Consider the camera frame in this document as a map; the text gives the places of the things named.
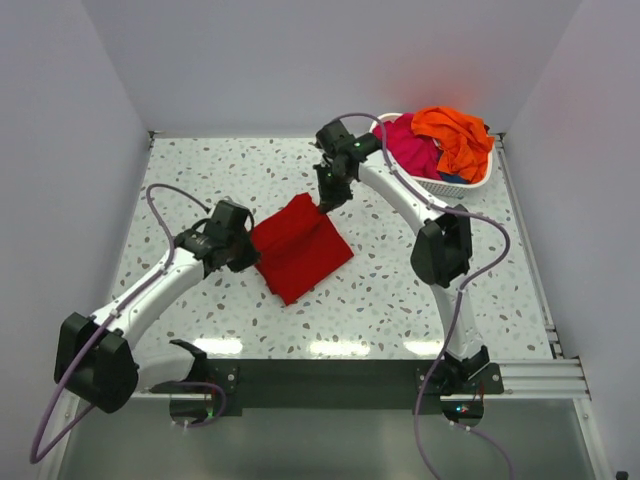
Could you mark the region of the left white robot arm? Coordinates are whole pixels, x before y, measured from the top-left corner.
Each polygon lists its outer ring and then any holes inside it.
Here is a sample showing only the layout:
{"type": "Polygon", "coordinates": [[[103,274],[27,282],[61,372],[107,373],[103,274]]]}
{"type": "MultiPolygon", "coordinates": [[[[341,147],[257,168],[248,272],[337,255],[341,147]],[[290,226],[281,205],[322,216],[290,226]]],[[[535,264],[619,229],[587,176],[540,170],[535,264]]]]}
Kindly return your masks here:
{"type": "Polygon", "coordinates": [[[210,217],[177,236],[161,260],[124,294],[88,316],[70,315],[60,329],[54,381],[105,413],[122,408],[139,385],[133,351],[145,332],[186,291],[224,267],[256,264],[251,211],[219,201],[210,217]]]}

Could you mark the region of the red t shirt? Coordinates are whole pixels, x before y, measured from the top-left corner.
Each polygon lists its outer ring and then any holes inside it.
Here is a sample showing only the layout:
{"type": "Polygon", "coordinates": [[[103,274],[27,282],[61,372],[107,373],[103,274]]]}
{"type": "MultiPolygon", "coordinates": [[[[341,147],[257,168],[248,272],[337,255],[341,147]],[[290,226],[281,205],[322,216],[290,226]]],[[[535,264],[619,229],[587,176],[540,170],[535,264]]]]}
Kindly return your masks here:
{"type": "Polygon", "coordinates": [[[289,306],[353,258],[353,251],[308,193],[260,222],[251,235],[270,292],[289,306]]]}

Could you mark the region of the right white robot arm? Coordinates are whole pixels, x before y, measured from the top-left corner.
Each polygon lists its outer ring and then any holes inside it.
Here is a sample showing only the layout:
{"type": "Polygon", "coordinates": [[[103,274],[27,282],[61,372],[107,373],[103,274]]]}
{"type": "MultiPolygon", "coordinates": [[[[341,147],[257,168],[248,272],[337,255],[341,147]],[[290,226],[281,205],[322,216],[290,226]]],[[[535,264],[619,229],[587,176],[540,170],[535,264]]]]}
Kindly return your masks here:
{"type": "Polygon", "coordinates": [[[410,265],[431,288],[445,329],[444,353],[434,380],[456,392],[469,392],[489,364],[488,349],[463,287],[472,257],[469,212],[435,199],[373,133],[356,137],[335,119],[316,133],[315,147],[322,153],[322,161],[314,166],[321,211],[332,211],[351,200],[351,183],[358,181],[377,192],[411,228],[415,242],[410,265]]]}

